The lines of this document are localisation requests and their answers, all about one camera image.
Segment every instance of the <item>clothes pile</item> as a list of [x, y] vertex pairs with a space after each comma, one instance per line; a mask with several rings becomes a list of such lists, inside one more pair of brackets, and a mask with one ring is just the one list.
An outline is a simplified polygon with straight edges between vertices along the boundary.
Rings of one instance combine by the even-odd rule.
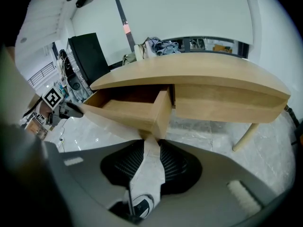
[[158, 56], [181, 53], [178, 51], [179, 44], [177, 42], [162, 41], [157, 37], [147, 38], [146, 41], [151, 46], [152, 52]]

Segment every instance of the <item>marble floor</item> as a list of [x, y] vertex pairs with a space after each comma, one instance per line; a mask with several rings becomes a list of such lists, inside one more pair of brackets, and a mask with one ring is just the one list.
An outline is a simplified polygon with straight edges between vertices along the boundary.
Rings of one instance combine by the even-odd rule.
[[[270, 124], [261, 124], [252, 140], [237, 152], [232, 146], [242, 137], [249, 124], [181, 119], [172, 111], [166, 139], [203, 148], [230, 157], [265, 182], [277, 195], [288, 189], [294, 180], [295, 161], [291, 142], [294, 123], [286, 112]], [[62, 135], [63, 145], [59, 141]], [[128, 141], [101, 128], [85, 116], [61, 120], [45, 138], [57, 145], [60, 152], [105, 147]], [[144, 160], [131, 181], [132, 197], [151, 194], [160, 201], [160, 185], [164, 183], [160, 148], [152, 142], [144, 145]]]

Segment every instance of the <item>white wall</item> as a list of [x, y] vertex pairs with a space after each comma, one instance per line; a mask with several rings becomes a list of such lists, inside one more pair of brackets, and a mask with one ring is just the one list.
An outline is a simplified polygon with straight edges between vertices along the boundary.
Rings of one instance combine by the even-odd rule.
[[50, 78], [44, 81], [39, 87], [35, 88], [36, 93], [39, 96], [42, 96], [49, 88], [47, 86], [51, 86], [53, 82], [60, 81], [58, 73], [53, 74]]
[[68, 39], [75, 36], [73, 24], [69, 18], [66, 18], [64, 20], [63, 27], [60, 30], [59, 34], [59, 40], [55, 41], [58, 52], [60, 50], [66, 50]]
[[303, 43], [277, 0], [248, 0], [254, 43], [248, 59], [282, 80], [291, 91], [288, 105], [303, 118]]
[[66, 0], [31, 0], [16, 41], [16, 58], [23, 60], [58, 40], [57, 30]]
[[93, 0], [77, 9], [72, 23], [75, 35], [97, 33], [108, 65], [131, 53], [115, 0]]
[[21, 75], [26, 79], [30, 79], [39, 70], [53, 62], [53, 58], [50, 54], [45, 56], [43, 48], [36, 52], [28, 55], [23, 60], [16, 59], [16, 66], [20, 71]]
[[136, 44], [152, 36], [213, 36], [252, 44], [247, 0], [120, 1]]

